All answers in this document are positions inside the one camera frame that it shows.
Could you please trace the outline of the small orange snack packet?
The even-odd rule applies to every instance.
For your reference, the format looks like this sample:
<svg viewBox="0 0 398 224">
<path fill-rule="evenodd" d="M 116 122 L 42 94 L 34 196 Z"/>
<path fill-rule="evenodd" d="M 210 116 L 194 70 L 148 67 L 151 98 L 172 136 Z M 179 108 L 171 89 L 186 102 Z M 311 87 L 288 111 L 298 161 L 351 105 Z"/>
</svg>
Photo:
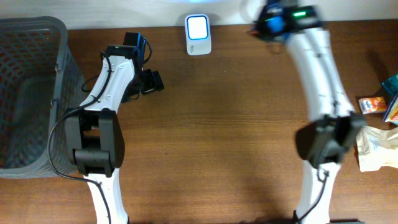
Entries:
<svg viewBox="0 0 398 224">
<path fill-rule="evenodd" d="M 384 113 L 387 110 L 385 99 L 382 96 L 361 98 L 358 103 L 362 114 Z"/>
</svg>

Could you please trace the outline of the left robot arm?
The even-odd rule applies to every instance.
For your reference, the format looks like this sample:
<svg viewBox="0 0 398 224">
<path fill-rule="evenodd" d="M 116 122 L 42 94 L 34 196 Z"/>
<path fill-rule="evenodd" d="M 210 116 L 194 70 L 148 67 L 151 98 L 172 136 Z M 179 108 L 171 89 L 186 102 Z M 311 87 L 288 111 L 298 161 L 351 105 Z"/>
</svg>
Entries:
<svg viewBox="0 0 398 224">
<path fill-rule="evenodd" d="M 159 72 L 144 69 L 150 44 L 128 32 L 121 45 L 101 53 L 102 69 L 79 107 L 65 118 L 68 157 L 90 188 L 97 223 L 129 223 L 119 182 L 125 142 L 118 120 L 121 104 L 164 89 Z"/>
</svg>

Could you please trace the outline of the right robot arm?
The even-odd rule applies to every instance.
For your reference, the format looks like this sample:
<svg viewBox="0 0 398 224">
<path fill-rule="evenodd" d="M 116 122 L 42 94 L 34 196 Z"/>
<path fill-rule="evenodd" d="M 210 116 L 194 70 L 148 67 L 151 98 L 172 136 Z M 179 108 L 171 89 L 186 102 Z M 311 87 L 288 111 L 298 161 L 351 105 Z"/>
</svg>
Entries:
<svg viewBox="0 0 398 224">
<path fill-rule="evenodd" d="M 267 1 L 250 34 L 285 46 L 297 67 L 307 101 L 309 123 L 295 133 L 303 181 L 291 223 L 330 223 L 335 180 L 345 154 L 366 125 L 341 82 L 330 32 L 313 5 Z"/>
</svg>

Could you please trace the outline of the beige PanTree snack pouch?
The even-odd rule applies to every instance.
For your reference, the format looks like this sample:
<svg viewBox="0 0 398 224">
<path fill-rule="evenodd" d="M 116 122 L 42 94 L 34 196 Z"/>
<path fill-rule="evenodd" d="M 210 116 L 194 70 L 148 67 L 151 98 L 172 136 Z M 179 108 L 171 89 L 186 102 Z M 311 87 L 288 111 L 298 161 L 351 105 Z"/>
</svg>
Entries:
<svg viewBox="0 0 398 224">
<path fill-rule="evenodd" d="M 381 130 L 365 126 L 357 135 L 356 144 L 361 172 L 397 168 L 397 128 Z"/>
</svg>

